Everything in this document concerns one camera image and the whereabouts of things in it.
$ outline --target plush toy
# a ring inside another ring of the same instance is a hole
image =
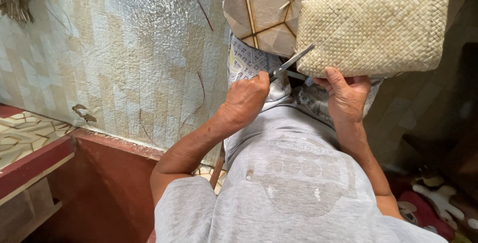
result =
[[[418,227],[434,232],[446,240],[451,241],[455,237],[453,229],[440,220],[432,207],[416,192],[405,191],[398,198],[400,215],[408,222]]]

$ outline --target woven bag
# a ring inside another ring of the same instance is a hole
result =
[[[297,62],[305,75],[325,78],[326,67],[345,77],[437,68],[448,0],[304,0]]]

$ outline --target patterned floor tile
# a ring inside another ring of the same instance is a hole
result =
[[[194,173],[194,176],[200,176],[200,177],[206,178],[207,180],[210,180],[213,172],[214,172],[214,168],[200,164],[196,172]],[[226,179],[226,176],[227,176],[227,172],[222,170],[221,173],[219,174],[219,179],[216,184],[216,187],[214,188],[214,192],[216,193],[216,195],[219,194],[219,191],[221,190],[221,187],[224,184],[224,180]]]
[[[74,129],[31,112],[0,118],[0,171]]]

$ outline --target scissors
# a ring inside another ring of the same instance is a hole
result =
[[[314,44],[309,44],[304,50],[292,56],[291,59],[282,64],[282,66],[280,66],[278,69],[269,72],[269,83],[275,81],[278,78],[279,74],[283,73],[287,68],[289,68],[293,63],[295,63],[299,58],[304,56],[312,48],[314,48]]]

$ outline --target gray shirt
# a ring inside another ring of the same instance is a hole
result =
[[[218,196],[201,177],[168,185],[156,242],[446,242],[383,216],[364,171],[336,145],[330,127],[295,108],[260,113],[226,141]]]

